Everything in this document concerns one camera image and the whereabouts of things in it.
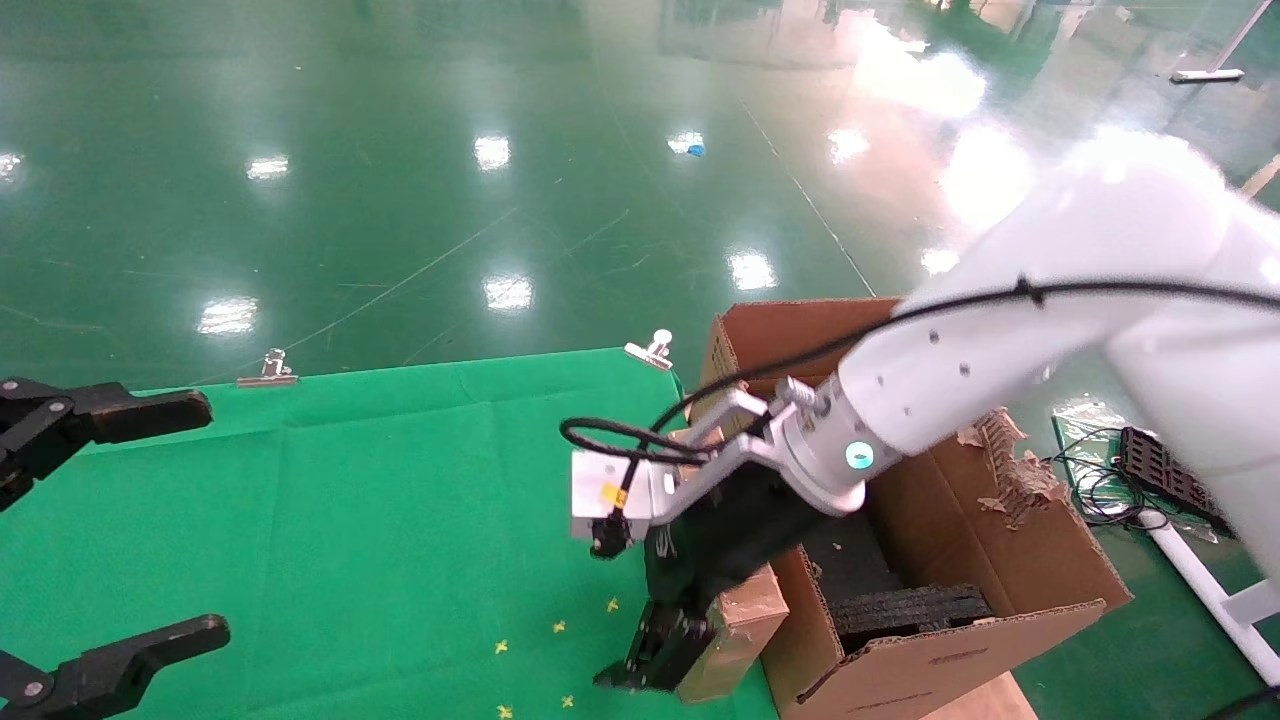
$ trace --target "black object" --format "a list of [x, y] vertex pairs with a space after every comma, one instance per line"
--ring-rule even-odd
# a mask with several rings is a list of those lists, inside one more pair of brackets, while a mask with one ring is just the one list
[[804, 552], [827, 602], [904, 587], [876, 538], [870, 512], [854, 512], [808, 533]]
[[1231, 717], [1238, 717], [1245, 710], [1252, 710], [1268, 700], [1275, 700], [1280, 697], [1280, 685], [1272, 685], [1270, 688], [1262, 688], [1261, 691], [1247, 694], [1240, 700], [1216, 710], [1215, 712], [1206, 715], [1204, 720], [1230, 720]]
[[202, 428], [209, 400], [186, 389], [134, 397], [120, 383], [56, 388], [0, 380], [0, 512], [90, 442], [129, 442]]
[[1137, 428], [1121, 429], [1117, 468], [1183, 512], [1196, 515], [1215, 530], [1230, 534], [1222, 510], [1204, 486], [1152, 436]]
[[[0, 511], [90, 442], [115, 443], [202, 428], [209, 400], [187, 389], [136, 397], [119, 383], [58, 388], [0, 380]], [[45, 673], [0, 651], [0, 720], [97, 720], [137, 707], [151, 678], [230, 642], [227, 620], [204, 615], [86, 651]]]
[[876, 638], [972, 625], [993, 614], [977, 585], [923, 587], [827, 601], [845, 653]]
[[960, 628], [993, 615], [977, 585], [904, 589], [869, 512], [809, 533], [804, 550], [846, 655], [876, 638]]
[[0, 720], [96, 720], [133, 710], [151, 678], [230, 642], [227, 620], [204, 615], [86, 651], [51, 674], [0, 655]]
[[832, 520], [778, 473], [746, 462], [675, 521], [649, 528], [650, 601], [626, 660], [599, 673], [595, 684], [673, 692], [716, 638], [707, 620], [716, 597]]

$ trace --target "robotic arm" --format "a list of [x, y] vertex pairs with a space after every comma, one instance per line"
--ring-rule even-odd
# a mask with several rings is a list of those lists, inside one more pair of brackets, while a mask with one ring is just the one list
[[[0, 380], [0, 512], [91, 442], [132, 442], [212, 421], [198, 391], [136, 397], [119, 383]], [[202, 615], [82, 652], [51, 671], [0, 651], [0, 720], [97, 720], [133, 710], [156, 673], [224, 647], [227, 620]]]
[[[1280, 218], [1228, 191], [1174, 138], [1084, 146], [948, 273], [902, 301], [940, 301], [1076, 278], [1196, 282], [1275, 296]], [[625, 515], [643, 537], [650, 602], [626, 660], [596, 683], [673, 691], [714, 637], [722, 591], [819, 524], [861, 507], [864, 483], [1005, 405], [1046, 366], [1100, 348], [1179, 459], [1211, 489], [1265, 573], [1280, 578], [1280, 314], [1169, 293], [1071, 293], [925, 314], [861, 340], [818, 388], [772, 402], [731, 391], [692, 436], [759, 418], [694, 479], [640, 461]], [[616, 457], [575, 451], [575, 536], [612, 510]]]

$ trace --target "glossy floor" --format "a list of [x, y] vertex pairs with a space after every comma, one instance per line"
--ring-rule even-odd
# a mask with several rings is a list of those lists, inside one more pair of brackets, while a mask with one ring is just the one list
[[[0, 370], [164, 387], [250, 374], [273, 346], [319, 374], [667, 327], [691, 380], [714, 313], [906, 292], [1080, 140], [1171, 132], [1245, 184], [1280, 152], [1280, 6], [1229, 63], [1243, 82], [1166, 78], [1253, 8], [4, 0]], [[1100, 398], [1140, 419], [1089, 357], [1018, 415], [1047, 448], [1048, 409]], [[1225, 660], [1117, 670], [1135, 711], [1253, 687], [1144, 543], [1108, 550]], [[1106, 630], [1142, 647], [1143, 618]], [[1023, 684], [1078, 716], [1053, 714], [1076, 692], [1060, 670]]]

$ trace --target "white robotic arm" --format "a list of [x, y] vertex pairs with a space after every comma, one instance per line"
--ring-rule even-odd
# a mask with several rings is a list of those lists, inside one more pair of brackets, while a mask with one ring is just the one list
[[[1075, 278], [1217, 283], [1280, 293], [1280, 218], [1226, 190], [1175, 138], [1083, 147], [948, 273], [897, 313], [940, 300]], [[1160, 295], [1066, 295], [909, 320], [863, 340], [822, 392], [832, 425], [916, 455], [1007, 404], [1041, 372], [1100, 347], [1151, 425], [1213, 493], [1268, 577], [1280, 578], [1280, 314]], [[826, 419], [783, 427], [806, 480], [858, 482], [854, 442]]]
[[[653, 601], [631, 653], [602, 684], [672, 689], [709, 642], [701, 612], [823, 516], [856, 511], [864, 483], [1007, 404], [1046, 366], [1100, 347], [1151, 424], [1280, 578], [1280, 314], [1169, 293], [1061, 293], [909, 318], [984, 292], [1087, 278], [1213, 283], [1280, 295], [1280, 219], [1224, 187], [1174, 138], [1082, 147], [1014, 213], [895, 309], [815, 391], [782, 384], [768, 405], [731, 393], [695, 434], [731, 411], [760, 416], [678, 488], [641, 461], [626, 503], [646, 537]], [[593, 537], [617, 459], [575, 452], [576, 534]], [[750, 482], [736, 478], [751, 475]], [[700, 502], [716, 489], [713, 502]], [[594, 536], [599, 542], [599, 534]]]

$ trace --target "blue object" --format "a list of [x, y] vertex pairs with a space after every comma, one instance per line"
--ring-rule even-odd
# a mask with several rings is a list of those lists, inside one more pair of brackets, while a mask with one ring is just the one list
[[845, 461], [854, 470], [865, 470], [872, 466], [872, 462], [876, 462], [876, 451], [865, 442], [851, 442], [845, 448]]

